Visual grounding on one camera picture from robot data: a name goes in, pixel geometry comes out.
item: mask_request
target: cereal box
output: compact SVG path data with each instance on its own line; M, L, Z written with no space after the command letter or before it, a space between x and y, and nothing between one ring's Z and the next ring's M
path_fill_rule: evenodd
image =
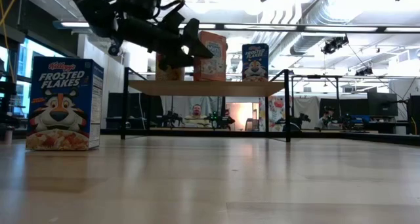
M242 81L268 81L268 45L242 45Z
M226 81L226 38L201 31L200 41L213 53L213 58L194 59L194 81Z
M168 66L166 71L159 68L159 63L162 56L159 53L156 53L156 80L157 81L167 81L167 80L181 80L184 81L185 68L172 69Z
M26 148L99 146L103 78L104 69L93 60L35 57Z

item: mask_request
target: air duct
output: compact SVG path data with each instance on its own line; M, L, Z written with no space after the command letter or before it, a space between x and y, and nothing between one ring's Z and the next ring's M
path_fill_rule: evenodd
M364 2L365 0L358 0L356 4L356 0L318 0L299 23L304 25L348 24L364 10ZM304 55L309 48L323 38L323 36L303 36L296 32L288 33L280 44L271 48L270 62L278 55L289 54L284 53L286 50L290 50L292 55Z

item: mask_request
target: black metal frame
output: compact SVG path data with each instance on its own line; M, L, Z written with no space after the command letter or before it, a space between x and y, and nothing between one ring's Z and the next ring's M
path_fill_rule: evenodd
M142 78L143 80L147 80L142 75L136 73L131 68L124 68L124 88L123 88L123 114L121 117L121 129L118 130L121 135L121 139L125 139L126 135L169 135L169 136L191 136L191 137L275 137L277 135L281 135L282 137L285 135L286 141L291 141L291 133L290 133L290 96L289 95L289 70L282 70L280 73L278 73L273 79L270 81L274 81L276 78L280 77L282 74L284 74L284 89L285 89L285 107L288 108L288 110L285 111L285 126L286 126L286 132L285 133L276 133L276 132L270 132L269 127L269 116L268 116L268 97L265 97L265 132L235 132L235 131L175 131L175 130L168 130L168 131L154 131L150 129L150 120L146 121L146 129L145 130L130 130L128 131L125 127L125 124L127 122L127 109L128 109L128 88L129 88L129 75L134 74L138 77ZM150 104L152 101L150 100L150 97L148 97L148 105L150 108ZM150 110L147 110L147 118L150 118Z

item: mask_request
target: cereal bowl image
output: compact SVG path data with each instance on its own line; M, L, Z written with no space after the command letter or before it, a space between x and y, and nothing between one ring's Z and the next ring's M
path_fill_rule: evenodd
M88 147L88 137L61 129L37 132L26 139L26 148L30 150L87 150Z

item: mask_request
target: ceiling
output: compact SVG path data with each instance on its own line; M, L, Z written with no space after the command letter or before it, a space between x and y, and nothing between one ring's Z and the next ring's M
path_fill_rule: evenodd
M59 20L76 21L83 20L81 13L71 0L30 0L45 9ZM316 5L310 5L315 0L270 0L261 4L259 0L186 0L186 7L182 8L181 14L190 18L198 18L201 22L224 22L224 23L281 23L296 24L300 22L302 12ZM328 0L328 11L336 18L352 16L346 24L352 25L420 25L420 0ZM233 55L239 53L242 44L250 43L259 39L261 33L256 32L216 32L226 36L229 49ZM282 34L278 41L273 41L273 47L283 43ZM353 53L350 47L344 47L335 54L324 56L320 49L324 45L326 37L313 45L303 57L288 56L289 48L284 49L276 56L270 65L270 70L294 68L300 74L305 72L349 72L354 75L354 69L361 65L372 64L376 69L386 68L389 60L404 52L406 49L420 48L418 35L389 35L389 34L349 34L350 46L357 53ZM90 38L91 41L99 41L106 48L109 45L107 39Z

